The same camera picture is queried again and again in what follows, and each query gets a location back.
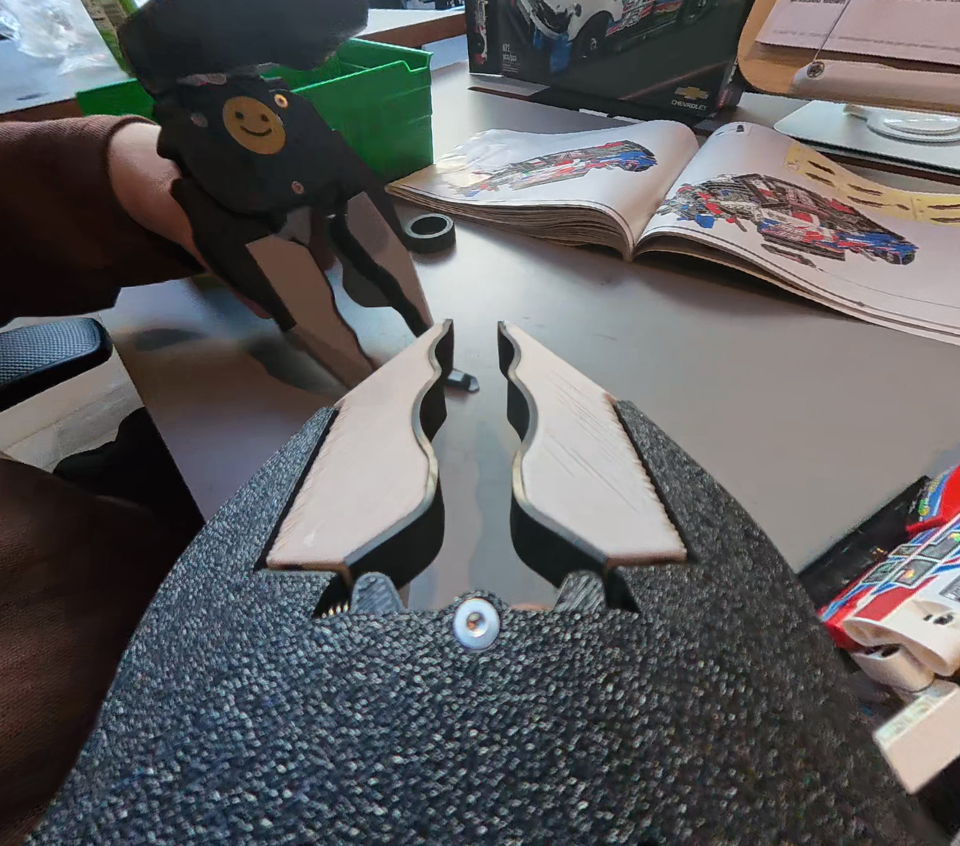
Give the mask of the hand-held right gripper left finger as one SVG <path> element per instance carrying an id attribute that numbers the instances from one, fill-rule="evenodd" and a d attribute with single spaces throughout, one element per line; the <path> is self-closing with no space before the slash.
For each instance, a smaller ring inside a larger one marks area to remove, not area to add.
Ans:
<path id="1" fill-rule="evenodd" d="M 266 567 L 417 576 L 444 539 L 433 439 L 447 419 L 451 319 L 347 393 L 281 519 Z"/>

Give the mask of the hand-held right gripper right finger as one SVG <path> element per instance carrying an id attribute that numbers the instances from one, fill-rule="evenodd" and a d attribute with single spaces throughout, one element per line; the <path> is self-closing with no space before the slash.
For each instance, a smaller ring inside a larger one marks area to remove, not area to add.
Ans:
<path id="1" fill-rule="evenodd" d="M 546 580 L 684 563 L 688 550 L 615 398 L 517 325 L 497 325 L 510 462 L 510 538 Z"/>

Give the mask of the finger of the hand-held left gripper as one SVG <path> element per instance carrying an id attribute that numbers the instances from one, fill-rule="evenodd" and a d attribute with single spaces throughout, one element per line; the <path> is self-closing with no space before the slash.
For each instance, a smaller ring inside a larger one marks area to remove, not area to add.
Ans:
<path id="1" fill-rule="evenodd" d="M 402 242 L 396 214 L 384 216 L 367 192 L 354 195 L 330 218 L 328 236 L 342 266 L 342 287 L 367 309 L 390 308 L 414 336 L 434 325 L 411 255 Z"/>
<path id="2" fill-rule="evenodd" d="M 246 247 L 285 315 L 284 330 L 346 387 L 366 380 L 375 367 L 342 317 L 330 282 L 308 247 L 277 236 Z"/>

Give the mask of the green parts bin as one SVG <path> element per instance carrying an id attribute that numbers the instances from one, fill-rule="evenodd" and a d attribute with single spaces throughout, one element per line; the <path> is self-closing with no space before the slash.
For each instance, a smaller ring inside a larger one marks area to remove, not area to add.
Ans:
<path id="1" fill-rule="evenodd" d="M 77 94 L 85 116 L 160 127 L 157 149 L 242 215 L 347 201 L 433 162 L 429 54 L 350 39 L 321 66 L 186 79 L 148 93 L 133 78 Z"/>

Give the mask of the toy brick race car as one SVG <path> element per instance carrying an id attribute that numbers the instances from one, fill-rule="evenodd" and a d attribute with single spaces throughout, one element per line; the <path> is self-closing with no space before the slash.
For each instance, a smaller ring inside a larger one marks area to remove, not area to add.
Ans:
<path id="1" fill-rule="evenodd" d="M 959 466 L 923 476 L 798 578 L 834 645 L 901 702 L 873 739 L 906 792 L 958 764 Z"/>

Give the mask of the person's left forearm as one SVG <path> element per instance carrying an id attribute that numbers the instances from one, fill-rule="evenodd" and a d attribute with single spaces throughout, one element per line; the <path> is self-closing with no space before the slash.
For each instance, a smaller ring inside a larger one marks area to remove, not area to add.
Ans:
<path id="1" fill-rule="evenodd" d="M 121 207 L 109 145 L 136 117 L 1 124 L 1 325 L 114 305 L 123 288 L 204 271 Z"/>

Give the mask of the grey desk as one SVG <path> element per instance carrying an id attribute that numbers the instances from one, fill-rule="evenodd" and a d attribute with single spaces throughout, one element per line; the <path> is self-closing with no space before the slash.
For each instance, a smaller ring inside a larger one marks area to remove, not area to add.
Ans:
<path id="1" fill-rule="evenodd" d="M 497 326 L 522 327 L 635 403 L 804 567 L 958 449 L 958 347 L 837 316 L 732 269 L 644 254 L 635 264 L 456 221 L 455 247 L 414 261 L 454 362 L 434 439 L 443 545 L 414 609 L 486 590 L 547 604 L 510 537 Z M 125 289 L 102 321 L 201 514 L 209 518 L 344 393 L 218 282 Z"/>

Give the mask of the person's left hand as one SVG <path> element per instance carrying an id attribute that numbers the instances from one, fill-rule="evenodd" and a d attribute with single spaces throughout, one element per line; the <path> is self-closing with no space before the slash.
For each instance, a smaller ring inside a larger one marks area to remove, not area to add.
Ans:
<path id="1" fill-rule="evenodd" d="M 173 242 L 206 269 L 190 221 L 173 195 L 173 184 L 183 175 L 175 162 L 157 150 L 160 132 L 146 120 L 127 122 L 116 131 L 107 153 L 111 187 L 135 222 Z"/>

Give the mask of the black rubber tyre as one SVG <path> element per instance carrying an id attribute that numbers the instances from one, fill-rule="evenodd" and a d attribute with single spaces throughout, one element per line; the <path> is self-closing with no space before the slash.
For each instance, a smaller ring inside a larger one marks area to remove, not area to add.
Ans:
<path id="1" fill-rule="evenodd" d="M 451 216 L 425 213 L 403 223 L 408 248 L 418 254 L 435 255 L 452 250 L 456 244 L 456 228 Z"/>

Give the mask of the clear plastic bag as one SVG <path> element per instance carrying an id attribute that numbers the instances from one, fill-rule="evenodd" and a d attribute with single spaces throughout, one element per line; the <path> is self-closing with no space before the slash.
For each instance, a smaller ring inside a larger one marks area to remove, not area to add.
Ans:
<path id="1" fill-rule="evenodd" d="M 1 0 L 2 35 L 61 74 L 116 65 L 82 0 Z"/>

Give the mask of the person's brown clothed body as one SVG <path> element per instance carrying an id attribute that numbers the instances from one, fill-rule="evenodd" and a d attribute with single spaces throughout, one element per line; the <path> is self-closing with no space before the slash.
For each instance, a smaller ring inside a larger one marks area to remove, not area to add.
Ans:
<path id="1" fill-rule="evenodd" d="M 204 524 L 2 456 L 1 842 L 20 844 L 77 762 L 131 636 Z"/>

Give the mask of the open instruction booklet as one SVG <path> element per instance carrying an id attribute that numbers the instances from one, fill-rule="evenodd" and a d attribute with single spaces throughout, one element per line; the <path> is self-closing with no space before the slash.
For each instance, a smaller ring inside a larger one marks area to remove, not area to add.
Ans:
<path id="1" fill-rule="evenodd" d="M 959 343 L 958 192 L 858 175 L 760 124 L 488 130 L 387 186 L 396 199 L 631 263 L 688 255 L 834 312 Z"/>

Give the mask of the wooden document stand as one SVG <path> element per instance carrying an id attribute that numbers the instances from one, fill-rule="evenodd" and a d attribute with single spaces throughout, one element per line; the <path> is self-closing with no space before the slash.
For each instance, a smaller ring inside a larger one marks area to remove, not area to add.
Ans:
<path id="1" fill-rule="evenodd" d="M 755 0 L 738 62 L 759 92 L 798 99 L 776 128 L 823 150 L 958 177 L 957 67 L 770 47 L 757 35 L 774 0 Z"/>

